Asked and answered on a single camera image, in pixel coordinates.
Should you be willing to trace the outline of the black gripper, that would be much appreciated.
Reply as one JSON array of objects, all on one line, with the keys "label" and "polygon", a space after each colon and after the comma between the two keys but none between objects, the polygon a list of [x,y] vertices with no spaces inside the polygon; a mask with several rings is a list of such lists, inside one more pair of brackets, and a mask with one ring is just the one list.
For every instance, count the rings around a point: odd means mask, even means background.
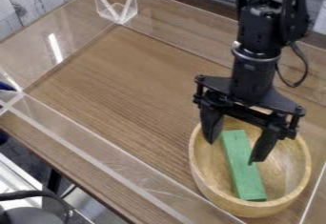
[{"label": "black gripper", "polygon": [[203,137],[212,144],[223,130],[224,116],[261,129],[248,164],[263,162],[278,140],[294,139],[304,109],[274,88],[280,53],[271,55],[231,48],[229,77],[197,75],[193,103],[200,109]]}]

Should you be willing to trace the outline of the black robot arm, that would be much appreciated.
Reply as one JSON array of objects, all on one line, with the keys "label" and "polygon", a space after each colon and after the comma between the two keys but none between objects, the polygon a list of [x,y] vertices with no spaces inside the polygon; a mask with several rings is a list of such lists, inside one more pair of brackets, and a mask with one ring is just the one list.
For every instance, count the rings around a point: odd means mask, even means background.
[{"label": "black robot arm", "polygon": [[304,58],[295,41],[308,28],[306,0],[235,0],[237,33],[231,45],[231,76],[199,75],[193,103],[200,109],[203,137],[213,142],[231,116],[261,129],[248,158],[261,162],[276,142],[292,139],[306,110],[274,88],[282,49]]}]

